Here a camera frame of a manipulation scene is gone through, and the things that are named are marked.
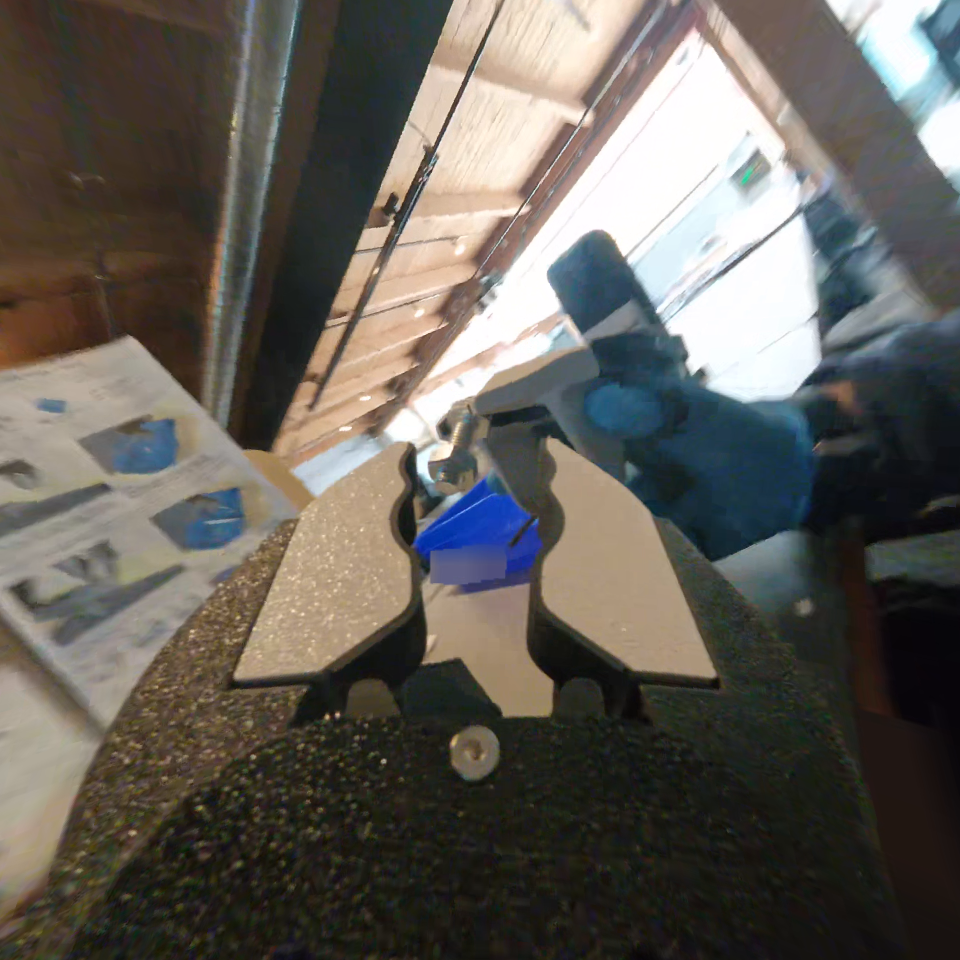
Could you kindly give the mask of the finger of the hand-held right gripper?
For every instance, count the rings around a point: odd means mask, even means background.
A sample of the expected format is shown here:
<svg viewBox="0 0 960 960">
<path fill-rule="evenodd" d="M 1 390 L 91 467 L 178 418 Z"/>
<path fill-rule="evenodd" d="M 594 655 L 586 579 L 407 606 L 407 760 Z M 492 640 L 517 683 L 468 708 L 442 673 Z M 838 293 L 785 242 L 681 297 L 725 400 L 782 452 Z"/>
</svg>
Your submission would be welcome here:
<svg viewBox="0 0 960 960">
<path fill-rule="evenodd" d="M 549 498 L 547 438 L 543 423 L 492 425 L 486 434 L 486 454 L 493 472 L 516 504 L 536 520 L 544 515 Z"/>
<path fill-rule="evenodd" d="M 535 356 L 499 370 L 474 396 L 474 413 L 492 417 L 542 404 L 557 392 L 599 376 L 599 364 L 587 346 Z"/>
</svg>

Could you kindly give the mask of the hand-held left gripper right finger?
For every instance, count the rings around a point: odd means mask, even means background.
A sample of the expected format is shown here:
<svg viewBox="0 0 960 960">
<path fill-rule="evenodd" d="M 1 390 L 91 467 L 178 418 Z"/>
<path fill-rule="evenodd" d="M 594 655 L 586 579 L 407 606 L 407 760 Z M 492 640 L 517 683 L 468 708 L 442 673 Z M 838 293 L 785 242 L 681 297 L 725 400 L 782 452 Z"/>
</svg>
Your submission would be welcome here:
<svg viewBox="0 0 960 960">
<path fill-rule="evenodd" d="M 527 645 L 556 684 L 576 677 L 714 689 L 719 675 L 654 516 L 630 490 L 557 439 L 542 452 L 542 549 Z"/>
</svg>

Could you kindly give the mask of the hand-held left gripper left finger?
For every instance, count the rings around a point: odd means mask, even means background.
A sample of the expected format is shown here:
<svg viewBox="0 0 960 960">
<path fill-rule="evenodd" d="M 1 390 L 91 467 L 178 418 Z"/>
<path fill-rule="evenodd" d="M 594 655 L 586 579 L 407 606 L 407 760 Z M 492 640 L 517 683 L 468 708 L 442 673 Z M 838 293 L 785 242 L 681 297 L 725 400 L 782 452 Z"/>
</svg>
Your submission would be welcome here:
<svg viewBox="0 0 960 960">
<path fill-rule="evenodd" d="M 378 679 L 396 688 L 420 665 L 415 479 L 414 446 L 395 442 L 304 509 L 235 666 L 237 687 Z"/>
</svg>

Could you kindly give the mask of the silver bolt with nut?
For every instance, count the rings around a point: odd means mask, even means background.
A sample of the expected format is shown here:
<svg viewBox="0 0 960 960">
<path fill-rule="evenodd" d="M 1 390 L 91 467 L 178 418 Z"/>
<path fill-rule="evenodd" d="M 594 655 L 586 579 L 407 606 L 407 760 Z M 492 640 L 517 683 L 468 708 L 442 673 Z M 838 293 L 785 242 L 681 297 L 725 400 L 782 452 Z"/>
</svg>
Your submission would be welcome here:
<svg viewBox="0 0 960 960">
<path fill-rule="evenodd" d="M 427 470 L 436 493 L 451 497 L 469 491 L 477 479 L 477 462 L 469 445 L 443 441 L 430 453 Z"/>
</svg>

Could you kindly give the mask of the steel hex bolt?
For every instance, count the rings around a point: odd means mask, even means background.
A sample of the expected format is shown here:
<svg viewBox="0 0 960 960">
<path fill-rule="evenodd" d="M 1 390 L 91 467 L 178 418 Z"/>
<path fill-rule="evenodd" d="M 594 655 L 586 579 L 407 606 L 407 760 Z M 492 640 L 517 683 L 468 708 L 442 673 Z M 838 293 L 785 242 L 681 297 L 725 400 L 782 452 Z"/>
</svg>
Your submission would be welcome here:
<svg viewBox="0 0 960 960">
<path fill-rule="evenodd" d="M 450 444 L 455 450 L 467 450 L 474 443 L 481 424 L 482 417 L 474 408 L 474 399 L 458 400 L 437 420 L 437 436 L 441 442 Z"/>
</svg>

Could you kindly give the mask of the person's right hand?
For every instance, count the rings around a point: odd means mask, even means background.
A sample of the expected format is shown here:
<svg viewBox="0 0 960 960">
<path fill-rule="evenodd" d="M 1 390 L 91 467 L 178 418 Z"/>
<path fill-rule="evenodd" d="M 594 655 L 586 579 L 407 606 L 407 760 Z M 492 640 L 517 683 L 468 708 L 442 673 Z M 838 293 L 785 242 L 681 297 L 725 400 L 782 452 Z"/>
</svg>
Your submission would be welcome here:
<svg viewBox="0 0 960 960">
<path fill-rule="evenodd" d="M 627 488 L 708 560 L 795 530 L 809 514 L 814 440 L 789 401 L 743 402 L 692 379 L 606 378 L 583 413 L 622 443 Z"/>
</svg>

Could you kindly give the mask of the large blue plastic bin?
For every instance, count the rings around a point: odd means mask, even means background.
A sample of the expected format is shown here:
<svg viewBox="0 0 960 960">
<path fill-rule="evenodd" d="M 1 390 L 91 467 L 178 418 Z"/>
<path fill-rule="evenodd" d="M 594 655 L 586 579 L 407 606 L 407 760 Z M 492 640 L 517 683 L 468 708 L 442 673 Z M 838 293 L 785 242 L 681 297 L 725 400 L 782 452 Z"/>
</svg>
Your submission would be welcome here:
<svg viewBox="0 0 960 960">
<path fill-rule="evenodd" d="M 542 548 L 534 515 L 489 474 L 416 536 L 430 584 L 478 592 L 527 582 Z"/>
</svg>

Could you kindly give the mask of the printed instruction sheet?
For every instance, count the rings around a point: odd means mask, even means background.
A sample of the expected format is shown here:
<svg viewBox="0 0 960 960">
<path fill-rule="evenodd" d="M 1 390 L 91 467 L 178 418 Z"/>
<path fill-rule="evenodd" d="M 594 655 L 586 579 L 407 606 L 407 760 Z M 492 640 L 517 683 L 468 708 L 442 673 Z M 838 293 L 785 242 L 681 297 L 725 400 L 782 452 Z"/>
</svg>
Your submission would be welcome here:
<svg viewBox="0 0 960 960">
<path fill-rule="evenodd" d="M 136 340 L 2 371 L 2 618 L 106 728 L 298 508 Z"/>
</svg>

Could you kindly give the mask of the silver air duct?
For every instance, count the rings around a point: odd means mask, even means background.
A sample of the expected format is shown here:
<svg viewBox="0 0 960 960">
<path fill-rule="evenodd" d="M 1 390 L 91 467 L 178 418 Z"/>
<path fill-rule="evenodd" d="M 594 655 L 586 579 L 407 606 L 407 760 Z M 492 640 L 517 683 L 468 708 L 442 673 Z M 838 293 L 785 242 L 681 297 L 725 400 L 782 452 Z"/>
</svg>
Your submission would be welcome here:
<svg viewBox="0 0 960 960">
<path fill-rule="evenodd" d="M 302 16 L 300 1 L 239 5 L 225 166 L 212 266 L 200 401 L 228 429 L 254 291 L 282 109 Z"/>
</svg>

